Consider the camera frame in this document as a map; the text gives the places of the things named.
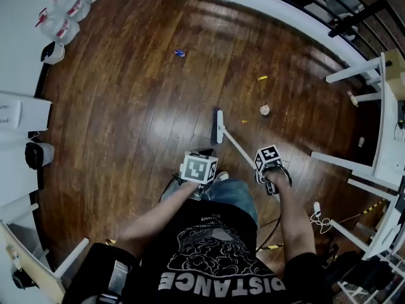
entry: jeans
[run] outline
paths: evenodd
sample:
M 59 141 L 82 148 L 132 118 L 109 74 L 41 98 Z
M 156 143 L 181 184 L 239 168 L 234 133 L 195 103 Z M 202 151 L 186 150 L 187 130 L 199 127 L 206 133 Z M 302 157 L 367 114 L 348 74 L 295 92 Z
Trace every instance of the jeans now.
M 161 201 L 170 197 L 178 187 L 177 180 L 174 180 L 163 193 Z M 249 194 L 247 184 L 242 180 L 229 178 L 215 182 L 211 188 L 202 194 L 201 200 L 236 206 L 248 213 L 256 225 L 259 226 L 258 210 L 252 196 Z

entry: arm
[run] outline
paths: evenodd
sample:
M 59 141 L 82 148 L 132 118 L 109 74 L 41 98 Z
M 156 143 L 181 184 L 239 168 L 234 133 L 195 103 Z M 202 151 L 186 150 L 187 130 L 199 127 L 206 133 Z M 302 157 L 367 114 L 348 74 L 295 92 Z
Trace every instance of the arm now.
M 280 191 L 281 230 L 285 261 L 288 262 L 303 253 L 315 253 L 315 238 L 311 222 L 305 209 L 294 199 L 292 189 L 284 174 L 267 172 L 266 177 Z
M 169 198 L 131 222 L 121 233 L 116 246 L 140 259 L 147 246 L 166 227 L 199 184 L 185 182 Z

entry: black t-shirt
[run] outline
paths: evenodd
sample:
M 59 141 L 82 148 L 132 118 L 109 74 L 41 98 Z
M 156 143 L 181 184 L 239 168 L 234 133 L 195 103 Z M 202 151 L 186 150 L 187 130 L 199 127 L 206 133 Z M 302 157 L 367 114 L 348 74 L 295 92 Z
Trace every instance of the black t-shirt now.
M 316 255 L 290 260 L 281 280 L 256 258 L 256 224 L 239 208 L 189 199 L 139 262 L 94 244 L 63 304 L 108 289 L 115 260 L 130 267 L 126 303 L 331 303 Z

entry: person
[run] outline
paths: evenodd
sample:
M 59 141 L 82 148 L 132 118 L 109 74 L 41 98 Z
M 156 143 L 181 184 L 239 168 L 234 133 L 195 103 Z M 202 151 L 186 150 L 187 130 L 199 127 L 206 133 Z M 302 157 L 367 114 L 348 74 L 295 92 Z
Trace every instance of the person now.
M 201 201 L 190 199 L 199 184 L 173 180 L 161 201 L 122 231 L 116 248 L 98 244 L 102 251 L 90 255 L 95 244 L 87 255 L 92 260 L 85 260 L 63 304 L 85 303 L 82 298 L 108 286 L 114 251 L 121 252 L 120 262 L 130 262 L 124 304 L 331 303 L 304 208 L 283 173 L 265 177 L 280 193 L 283 280 L 256 258 L 258 212 L 247 184 L 222 172 Z

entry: wooden floor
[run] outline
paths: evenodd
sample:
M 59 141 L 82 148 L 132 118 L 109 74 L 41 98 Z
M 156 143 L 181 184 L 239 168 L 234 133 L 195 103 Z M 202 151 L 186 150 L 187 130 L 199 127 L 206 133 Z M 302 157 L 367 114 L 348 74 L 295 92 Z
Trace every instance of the wooden floor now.
M 42 93 L 53 105 L 41 138 L 56 156 L 37 201 L 55 264 L 83 237 L 116 238 L 155 205 L 184 152 L 210 145 L 214 106 L 250 155 L 277 144 L 308 213 L 317 200 L 322 217 L 340 220 L 375 202 L 346 184 L 348 170 L 309 157 L 314 150 L 370 164 L 379 123 L 377 106 L 355 108 L 348 99 L 355 82 L 325 82 L 341 67 L 311 39 L 214 0 L 99 0 L 80 28 Z M 268 118 L 259 114 L 265 104 Z M 278 203 L 254 183 L 235 148 L 225 141 L 217 150 L 220 168 L 249 184 L 260 224 L 276 219 Z M 259 241 L 273 225 L 259 230 Z M 327 234 L 315 231 L 321 249 Z M 281 241 L 278 232 L 270 244 Z M 282 268 L 282 250 L 259 255 Z

